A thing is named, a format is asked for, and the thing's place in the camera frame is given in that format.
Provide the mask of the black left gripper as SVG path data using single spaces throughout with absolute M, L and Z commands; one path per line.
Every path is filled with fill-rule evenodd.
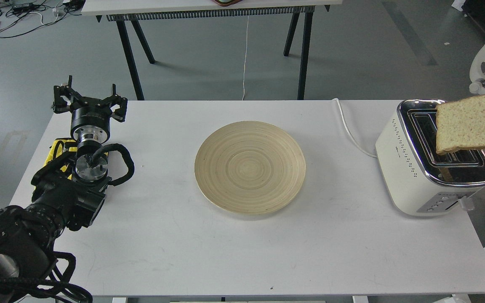
M 84 96 L 72 88 L 73 76 L 66 84 L 54 85 L 52 111 L 55 114 L 72 112 L 71 137 L 77 142 L 93 140 L 106 142 L 110 137 L 110 118 L 125 122 L 128 99 L 116 92 L 116 85 L 111 86 L 111 96 L 101 100 L 101 107 L 86 106 Z

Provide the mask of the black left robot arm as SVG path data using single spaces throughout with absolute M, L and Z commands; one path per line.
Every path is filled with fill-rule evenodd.
M 82 96 L 66 85 L 53 88 L 52 110 L 72 115 L 70 138 L 54 142 L 51 158 L 32 177 L 27 207 L 0 209 L 0 303 L 21 298 L 53 298 L 91 303 L 92 295 L 70 282 L 76 257 L 57 252 L 64 230 L 88 228 L 104 205 L 109 186 L 127 182 L 135 165 L 127 148 L 108 144 L 110 119 L 124 122 L 128 100 L 116 92 L 106 98 Z

